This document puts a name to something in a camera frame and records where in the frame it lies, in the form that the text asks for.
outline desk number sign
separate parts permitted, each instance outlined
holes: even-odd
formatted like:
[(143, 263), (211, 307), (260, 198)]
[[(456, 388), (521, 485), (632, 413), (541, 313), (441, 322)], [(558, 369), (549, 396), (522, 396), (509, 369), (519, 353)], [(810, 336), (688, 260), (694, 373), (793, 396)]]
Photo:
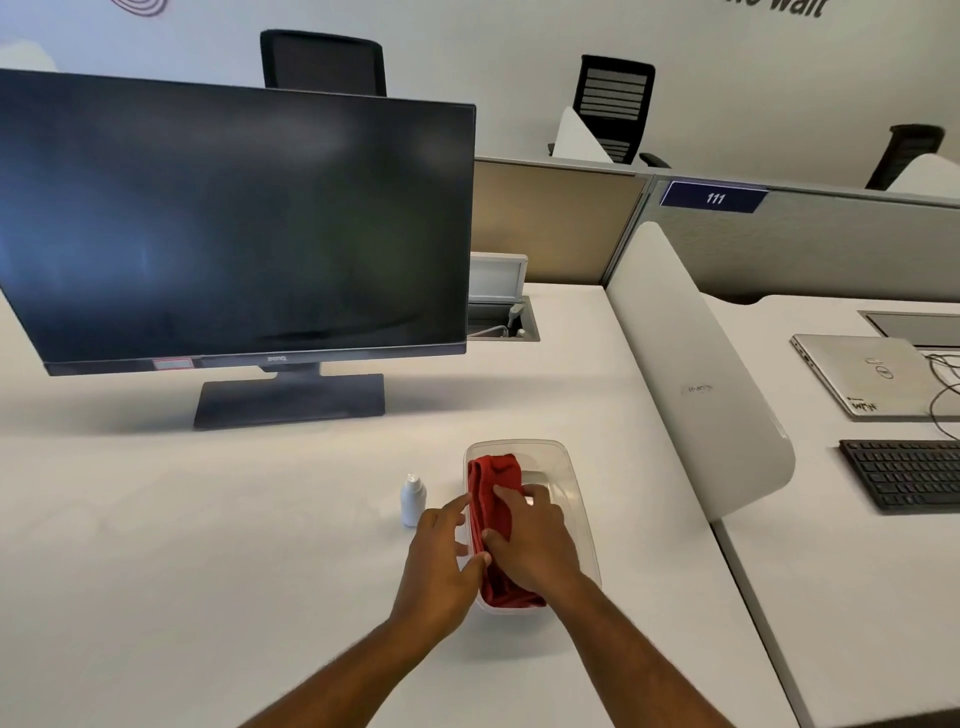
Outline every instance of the desk number sign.
[(674, 180), (663, 193), (660, 205), (750, 214), (756, 212), (766, 196), (767, 190), (763, 187), (733, 187), (728, 184)]

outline keyboard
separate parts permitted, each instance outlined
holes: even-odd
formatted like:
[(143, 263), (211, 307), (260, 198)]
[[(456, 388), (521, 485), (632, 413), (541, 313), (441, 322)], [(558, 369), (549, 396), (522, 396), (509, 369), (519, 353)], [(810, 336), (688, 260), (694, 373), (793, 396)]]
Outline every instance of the keyboard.
[(960, 442), (841, 440), (840, 451), (883, 513), (960, 512)]

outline monitor base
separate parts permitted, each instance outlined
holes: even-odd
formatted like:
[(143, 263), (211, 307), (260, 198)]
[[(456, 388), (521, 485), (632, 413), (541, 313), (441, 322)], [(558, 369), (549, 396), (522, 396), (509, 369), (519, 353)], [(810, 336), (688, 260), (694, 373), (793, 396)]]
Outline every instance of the monitor base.
[(209, 381), (194, 429), (382, 417), (383, 375), (321, 376), (320, 368), (280, 370), (272, 379)]

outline hand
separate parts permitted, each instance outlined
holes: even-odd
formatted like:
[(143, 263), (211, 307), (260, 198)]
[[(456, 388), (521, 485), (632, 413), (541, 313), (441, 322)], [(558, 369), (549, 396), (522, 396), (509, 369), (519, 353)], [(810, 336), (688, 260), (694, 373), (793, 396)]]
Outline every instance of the hand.
[(496, 564), (516, 584), (536, 592), (547, 600), (580, 576), (577, 547), (564, 525), (564, 511), (550, 502), (550, 493), (542, 485), (528, 485), (527, 495), (493, 486), (494, 494), (510, 508), (513, 530), (510, 541), (487, 529), (483, 541)]
[(455, 540), (453, 531), (464, 523), (469, 502), (469, 493), (464, 493), (443, 508), (423, 511), (407, 554), (390, 621), (403, 623), (421, 640), (424, 654), (463, 622), (491, 562), (490, 554), (481, 551), (463, 571), (457, 565), (457, 557), (467, 555), (467, 546)]

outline white wall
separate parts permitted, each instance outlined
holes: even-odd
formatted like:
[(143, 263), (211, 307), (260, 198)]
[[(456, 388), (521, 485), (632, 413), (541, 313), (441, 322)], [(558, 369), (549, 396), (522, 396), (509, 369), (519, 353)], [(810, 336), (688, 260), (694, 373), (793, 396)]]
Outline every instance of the white wall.
[(823, 17), (733, 0), (0, 0), (0, 41), (65, 71), (261, 85), (258, 35), (384, 47), (391, 95), (473, 102), (480, 154), (541, 156), (580, 55), (658, 69), (643, 149), (700, 172), (862, 186), (893, 124), (948, 128), (960, 157), (958, 0), (828, 0)]

